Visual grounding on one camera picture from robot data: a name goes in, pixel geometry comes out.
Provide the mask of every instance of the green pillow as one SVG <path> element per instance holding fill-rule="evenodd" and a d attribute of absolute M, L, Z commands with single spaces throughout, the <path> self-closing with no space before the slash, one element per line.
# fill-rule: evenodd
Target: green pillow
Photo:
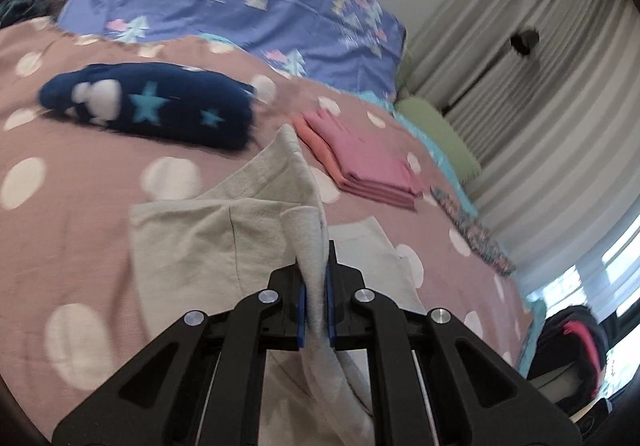
<path fill-rule="evenodd" d="M 449 122 L 427 100 L 417 97 L 400 100 L 396 110 L 440 147 L 462 184 L 480 175 L 478 160 L 466 147 Z"/>

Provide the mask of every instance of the black backpack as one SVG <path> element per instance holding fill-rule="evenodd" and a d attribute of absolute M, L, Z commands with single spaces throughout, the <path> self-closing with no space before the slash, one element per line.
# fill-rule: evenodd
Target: black backpack
<path fill-rule="evenodd" d="M 594 400 L 607 366 L 609 344 L 591 311 L 575 305 L 548 318 L 527 379 L 567 415 Z"/>

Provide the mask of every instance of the metal screw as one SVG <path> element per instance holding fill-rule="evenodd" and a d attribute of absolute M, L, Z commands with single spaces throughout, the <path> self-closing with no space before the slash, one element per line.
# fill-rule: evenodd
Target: metal screw
<path fill-rule="evenodd" d="M 441 325 L 449 323 L 451 321 L 451 313 L 446 309 L 434 309 L 431 311 L 431 319 Z"/>
<path fill-rule="evenodd" d="M 258 295 L 258 300 L 262 303 L 273 303 L 278 299 L 278 296 L 277 291 L 274 291 L 273 289 L 265 289 L 260 292 L 260 295 Z"/>
<path fill-rule="evenodd" d="M 374 293 L 370 289 L 359 289 L 356 291 L 355 296 L 356 300 L 361 301 L 363 303 L 368 303 L 376 297 L 376 293 Z"/>
<path fill-rule="evenodd" d="M 200 311 L 189 311 L 184 315 L 184 322 L 191 327 L 196 327 L 204 322 L 204 313 Z"/>

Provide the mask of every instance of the pink towel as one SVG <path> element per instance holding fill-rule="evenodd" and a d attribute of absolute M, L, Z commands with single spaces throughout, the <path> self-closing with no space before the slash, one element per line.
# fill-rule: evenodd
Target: pink towel
<path fill-rule="evenodd" d="M 303 114 L 312 130 L 331 148 L 342 174 L 360 186 L 389 188 L 418 197 L 423 191 L 420 179 L 409 164 L 392 156 L 374 139 L 354 134 L 327 110 Z"/>
<path fill-rule="evenodd" d="M 338 188 L 353 195 L 384 202 L 392 206 L 414 208 L 414 196 L 410 193 L 388 187 L 388 185 L 378 187 L 378 185 L 369 184 L 362 186 L 357 181 L 350 181 L 345 178 L 331 148 L 322 137 L 311 129 L 305 118 L 302 115 L 296 116 L 292 119 L 292 124 L 298 137 L 311 149 L 316 159 L 322 163 Z"/>

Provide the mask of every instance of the blue pillow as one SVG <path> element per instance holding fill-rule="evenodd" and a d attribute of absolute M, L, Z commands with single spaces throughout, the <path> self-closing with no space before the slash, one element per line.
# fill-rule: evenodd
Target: blue pillow
<path fill-rule="evenodd" d="M 254 88 L 174 64 L 93 64 L 49 80 L 40 103 L 116 131 L 227 150 L 249 139 Z"/>

